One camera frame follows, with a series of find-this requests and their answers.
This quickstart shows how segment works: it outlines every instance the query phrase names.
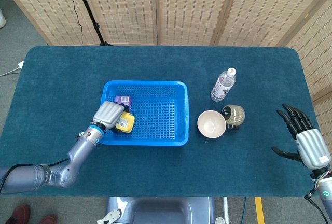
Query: white ceramic bowl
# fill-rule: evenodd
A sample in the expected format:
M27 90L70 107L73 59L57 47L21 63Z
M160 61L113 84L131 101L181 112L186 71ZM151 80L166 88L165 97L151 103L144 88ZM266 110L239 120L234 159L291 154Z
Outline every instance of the white ceramic bowl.
M204 111L197 120L198 130L208 138L217 138L226 130L226 120L217 111Z

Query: blue plastic basket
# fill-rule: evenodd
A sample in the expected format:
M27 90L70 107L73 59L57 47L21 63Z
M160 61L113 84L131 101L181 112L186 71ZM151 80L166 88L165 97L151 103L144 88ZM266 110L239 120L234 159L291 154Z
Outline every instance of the blue plastic basket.
M181 146L189 136L187 86L179 81L113 80L104 86L101 104L117 95L132 99L131 133L106 132L104 145Z

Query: yellow battery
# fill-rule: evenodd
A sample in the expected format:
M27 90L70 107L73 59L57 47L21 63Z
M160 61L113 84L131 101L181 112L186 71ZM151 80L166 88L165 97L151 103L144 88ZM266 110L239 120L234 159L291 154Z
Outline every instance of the yellow battery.
M115 127L121 132L130 133L133 130L134 123L135 116L124 111L121 117L116 122Z

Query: purple box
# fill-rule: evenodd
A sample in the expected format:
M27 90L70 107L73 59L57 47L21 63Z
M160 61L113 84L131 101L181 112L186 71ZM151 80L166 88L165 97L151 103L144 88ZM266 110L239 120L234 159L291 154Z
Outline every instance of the purple box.
M118 104L124 105L124 110L129 112L131 111L131 98L130 96L115 96L115 102Z

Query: yellow object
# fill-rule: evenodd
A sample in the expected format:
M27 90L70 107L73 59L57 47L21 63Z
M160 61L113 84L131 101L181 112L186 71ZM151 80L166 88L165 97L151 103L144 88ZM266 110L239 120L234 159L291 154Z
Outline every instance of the yellow object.
M135 116L124 111L119 120L116 122L115 127L121 132L131 133L134 123Z
M261 197L255 197L256 204L256 214L257 214L257 223L264 224L264 214L263 214L263 206L261 204Z

